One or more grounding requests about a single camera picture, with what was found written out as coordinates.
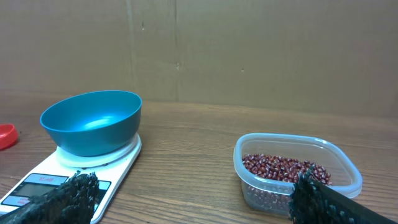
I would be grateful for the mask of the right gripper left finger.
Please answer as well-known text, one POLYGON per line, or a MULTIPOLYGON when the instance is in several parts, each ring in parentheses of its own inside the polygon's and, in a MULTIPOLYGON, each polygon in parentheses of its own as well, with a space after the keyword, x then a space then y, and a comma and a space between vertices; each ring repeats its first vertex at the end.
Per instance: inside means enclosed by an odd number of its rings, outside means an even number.
POLYGON ((55 189, 1 216, 1 224, 89 224, 99 194, 96 174, 78 171, 55 189))

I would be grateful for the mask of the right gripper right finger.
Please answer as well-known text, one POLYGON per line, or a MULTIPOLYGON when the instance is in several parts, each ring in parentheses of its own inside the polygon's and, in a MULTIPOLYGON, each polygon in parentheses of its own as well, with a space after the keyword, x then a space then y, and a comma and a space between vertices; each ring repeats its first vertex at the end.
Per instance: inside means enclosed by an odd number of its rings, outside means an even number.
POLYGON ((314 168, 300 172, 290 194, 294 224, 397 224, 340 194, 315 178, 314 168))

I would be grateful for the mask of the red measuring scoop blue handle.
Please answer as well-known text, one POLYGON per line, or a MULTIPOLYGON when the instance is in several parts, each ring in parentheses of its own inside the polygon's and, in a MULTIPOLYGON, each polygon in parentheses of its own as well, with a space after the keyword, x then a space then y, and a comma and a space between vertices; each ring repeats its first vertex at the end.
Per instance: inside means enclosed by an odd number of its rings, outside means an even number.
POLYGON ((15 144, 18 140, 19 133, 16 127, 11 124, 1 124, 1 138, 0 138, 0 149, 7 149, 15 144))

